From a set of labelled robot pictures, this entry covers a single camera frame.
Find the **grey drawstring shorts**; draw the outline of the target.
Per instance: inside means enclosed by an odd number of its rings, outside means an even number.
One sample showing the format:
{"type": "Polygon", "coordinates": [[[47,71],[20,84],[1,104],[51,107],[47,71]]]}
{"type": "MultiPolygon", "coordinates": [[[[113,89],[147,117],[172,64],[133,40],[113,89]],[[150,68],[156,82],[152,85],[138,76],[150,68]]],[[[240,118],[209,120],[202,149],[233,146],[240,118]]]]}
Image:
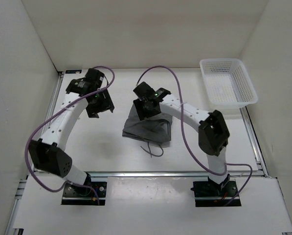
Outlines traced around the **grey drawstring shorts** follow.
{"type": "Polygon", "coordinates": [[[161,157],[164,154],[162,146],[172,139],[173,117],[160,113],[148,119],[140,120],[133,105],[122,130],[122,136],[147,143],[148,149],[144,150],[151,157],[161,157]],[[154,154],[150,145],[156,145],[161,149],[160,154],[154,154]]]}

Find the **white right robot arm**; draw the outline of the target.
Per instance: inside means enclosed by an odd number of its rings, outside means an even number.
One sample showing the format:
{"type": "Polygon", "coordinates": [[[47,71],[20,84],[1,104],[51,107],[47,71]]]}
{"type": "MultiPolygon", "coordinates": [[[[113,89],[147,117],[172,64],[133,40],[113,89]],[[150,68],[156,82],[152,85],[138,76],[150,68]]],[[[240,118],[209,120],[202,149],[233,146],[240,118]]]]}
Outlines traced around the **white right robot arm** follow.
{"type": "Polygon", "coordinates": [[[142,82],[133,90],[137,99],[133,101],[140,120],[164,113],[192,127],[198,133],[198,144],[208,160],[209,191],[216,196],[226,191],[230,176],[226,165],[226,147],[230,136],[222,113],[208,112],[181,102],[170,91],[154,90],[142,82]]]}

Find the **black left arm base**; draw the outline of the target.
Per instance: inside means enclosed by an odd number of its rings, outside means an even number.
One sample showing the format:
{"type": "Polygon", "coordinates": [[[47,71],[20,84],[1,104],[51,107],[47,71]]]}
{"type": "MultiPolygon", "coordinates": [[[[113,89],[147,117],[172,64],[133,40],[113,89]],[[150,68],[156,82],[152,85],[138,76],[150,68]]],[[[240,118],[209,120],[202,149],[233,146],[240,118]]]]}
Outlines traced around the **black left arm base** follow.
{"type": "Polygon", "coordinates": [[[71,206],[104,206],[106,203],[107,181],[91,181],[91,188],[77,187],[67,183],[63,189],[61,204],[71,206]]]}

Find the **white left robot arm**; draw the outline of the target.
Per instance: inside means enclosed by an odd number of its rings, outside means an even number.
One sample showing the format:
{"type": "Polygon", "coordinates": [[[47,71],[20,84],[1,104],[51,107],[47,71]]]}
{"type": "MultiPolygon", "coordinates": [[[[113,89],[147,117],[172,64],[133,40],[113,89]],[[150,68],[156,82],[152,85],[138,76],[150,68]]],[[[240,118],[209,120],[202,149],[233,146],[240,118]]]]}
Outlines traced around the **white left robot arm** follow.
{"type": "Polygon", "coordinates": [[[102,87],[105,80],[105,74],[97,68],[90,68],[84,77],[71,80],[60,111],[50,118],[49,127],[37,141],[29,141],[26,149],[26,157],[31,158],[36,169],[74,184],[76,192],[81,196],[91,192],[90,176],[73,164],[65,148],[83,112],[89,118],[98,118],[99,113],[114,111],[107,87],[102,87]]]}

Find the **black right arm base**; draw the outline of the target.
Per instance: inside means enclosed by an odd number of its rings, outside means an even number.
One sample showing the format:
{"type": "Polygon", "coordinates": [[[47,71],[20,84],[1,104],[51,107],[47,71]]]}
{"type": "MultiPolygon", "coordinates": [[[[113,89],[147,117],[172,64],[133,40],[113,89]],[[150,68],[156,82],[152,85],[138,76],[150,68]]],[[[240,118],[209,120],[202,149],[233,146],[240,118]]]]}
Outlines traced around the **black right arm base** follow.
{"type": "Polygon", "coordinates": [[[191,190],[194,192],[195,207],[223,207],[238,192],[235,181],[229,181],[221,192],[217,192],[207,181],[194,181],[191,190]]]}

